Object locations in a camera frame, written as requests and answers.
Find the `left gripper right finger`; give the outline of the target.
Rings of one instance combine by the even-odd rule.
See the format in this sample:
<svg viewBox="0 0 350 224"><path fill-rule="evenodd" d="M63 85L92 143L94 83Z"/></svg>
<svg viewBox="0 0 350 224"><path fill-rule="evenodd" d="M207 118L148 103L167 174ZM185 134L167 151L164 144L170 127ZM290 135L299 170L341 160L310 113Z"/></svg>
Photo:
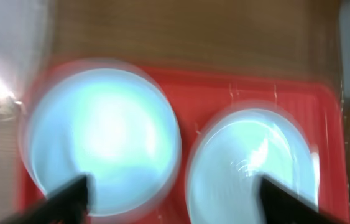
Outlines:
<svg viewBox="0 0 350 224"><path fill-rule="evenodd" d="M343 221L325 212L268 175L259 177L259 213L270 224L337 224Z"/></svg>

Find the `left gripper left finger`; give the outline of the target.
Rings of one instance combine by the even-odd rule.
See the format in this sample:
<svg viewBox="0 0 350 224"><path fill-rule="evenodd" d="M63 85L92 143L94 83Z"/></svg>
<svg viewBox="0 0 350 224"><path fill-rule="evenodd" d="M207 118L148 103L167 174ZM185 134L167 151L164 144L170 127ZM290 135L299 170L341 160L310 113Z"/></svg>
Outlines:
<svg viewBox="0 0 350 224"><path fill-rule="evenodd" d="M20 179L20 211L0 220L0 224L88 224L93 178L81 174L38 198L39 190L29 177Z"/></svg>

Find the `light blue plate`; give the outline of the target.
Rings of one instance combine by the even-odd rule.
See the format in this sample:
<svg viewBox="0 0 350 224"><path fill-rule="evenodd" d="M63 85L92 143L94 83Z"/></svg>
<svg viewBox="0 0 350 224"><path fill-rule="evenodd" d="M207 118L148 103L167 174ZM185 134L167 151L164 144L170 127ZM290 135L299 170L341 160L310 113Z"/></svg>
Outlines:
<svg viewBox="0 0 350 224"><path fill-rule="evenodd" d="M263 108L232 111L196 145L186 201L192 223L264 223L257 198L268 175L318 210L320 165L304 133L283 114Z"/></svg>

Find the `light blue bowl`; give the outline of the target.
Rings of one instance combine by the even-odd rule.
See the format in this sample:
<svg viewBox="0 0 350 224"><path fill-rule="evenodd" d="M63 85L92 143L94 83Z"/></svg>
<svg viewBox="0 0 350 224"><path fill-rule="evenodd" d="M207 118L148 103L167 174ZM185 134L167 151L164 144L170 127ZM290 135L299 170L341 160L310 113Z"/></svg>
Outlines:
<svg viewBox="0 0 350 224"><path fill-rule="evenodd" d="M182 155L178 121L162 89L125 65L58 72L19 142L43 194L89 175L89 214L100 218L140 215L158 204Z"/></svg>

